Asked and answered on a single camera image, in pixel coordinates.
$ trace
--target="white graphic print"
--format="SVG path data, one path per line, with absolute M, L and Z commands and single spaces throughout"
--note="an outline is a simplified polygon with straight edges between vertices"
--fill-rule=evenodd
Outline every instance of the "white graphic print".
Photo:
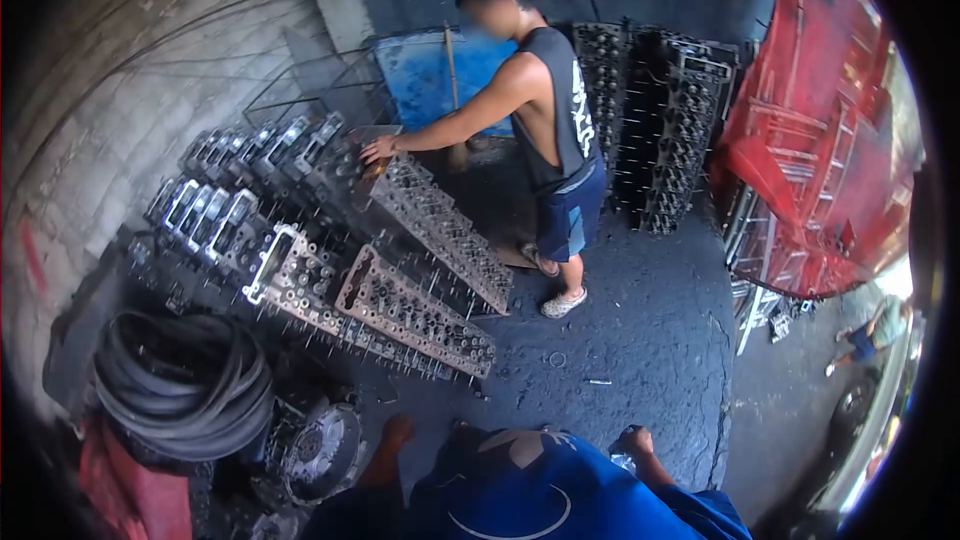
M 580 145 L 583 158 L 586 159 L 591 154 L 594 120 L 591 118 L 591 112 L 587 110 L 587 86 L 580 71 L 580 63 L 576 59 L 573 59 L 573 104 L 577 105 L 577 110 L 570 111 L 570 115 L 573 116 L 573 125 L 577 128 L 577 144 Z

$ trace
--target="red cloth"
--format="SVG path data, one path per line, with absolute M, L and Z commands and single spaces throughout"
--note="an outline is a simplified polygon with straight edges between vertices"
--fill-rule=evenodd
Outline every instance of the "red cloth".
M 190 540 L 187 478 L 140 465 L 105 421 L 85 427 L 79 487 L 103 519 L 128 540 Z

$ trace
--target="hand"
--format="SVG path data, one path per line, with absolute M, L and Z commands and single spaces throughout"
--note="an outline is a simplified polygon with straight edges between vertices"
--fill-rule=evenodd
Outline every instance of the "hand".
M 387 423 L 383 424 L 383 434 L 380 437 L 380 444 L 390 450 L 399 451 L 403 445 L 414 439 L 417 429 L 414 427 L 414 419 L 410 415 L 398 413 L 390 417 Z
M 653 455 L 654 437 L 644 426 L 629 426 L 620 434 L 619 442 L 630 455 Z
M 369 165 L 378 159 L 389 159 L 398 152 L 400 151 L 397 150 L 397 136 L 388 134 L 379 136 L 364 146 L 363 150 L 360 151 L 360 159 Z

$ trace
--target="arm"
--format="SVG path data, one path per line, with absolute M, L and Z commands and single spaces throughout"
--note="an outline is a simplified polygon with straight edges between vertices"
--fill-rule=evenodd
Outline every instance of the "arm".
M 620 442 L 626 447 L 627 454 L 636 464 L 636 477 L 649 488 L 659 486 L 677 486 L 664 469 L 664 465 L 654 454 L 654 440 L 650 430 L 643 426 L 632 426 L 620 434 Z
M 549 79 L 549 70 L 540 59 L 527 52 L 515 54 L 460 109 L 415 132 L 381 136 L 364 147 L 361 158 L 369 164 L 402 150 L 437 150 L 464 143 L 532 101 L 545 79 Z
M 414 422 L 409 415 L 393 415 L 383 426 L 380 443 L 357 479 L 356 487 L 390 487 L 395 489 L 401 502 L 401 470 L 397 463 L 403 445 L 414 438 Z
M 867 322 L 867 327 L 865 332 L 867 336 L 872 336 L 874 330 L 877 328 L 877 322 L 881 320 L 883 312 L 887 310 L 887 305 L 890 302 L 889 296 L 884 296 L 883 300 L 880 301 L 880 304 L 876 306 L 876 311 L 873 312 L 873 317 L 870 318 L 870 321 Z
M 403 489 L 397 455 L 414 437 L 413 420 L 393 415 L 383 426 L 380 444 L 354 487 L 325 499 L 306 522 L 302 540 L 392 538 L 403 516 Z

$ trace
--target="red tarp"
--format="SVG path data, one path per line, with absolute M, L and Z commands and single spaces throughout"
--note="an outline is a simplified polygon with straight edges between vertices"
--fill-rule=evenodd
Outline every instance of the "red tarp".
M 760 198 L 734 273 L 825 297 L 906 254 L 916 111 L 871 0 L 775 0 L 712 164 L 715 195 L 740 178 Z
M 99 417 L 84 425 L 79 487 L 121 537 L 190 540 L 187 478 L 153 472 L 136 462 Z

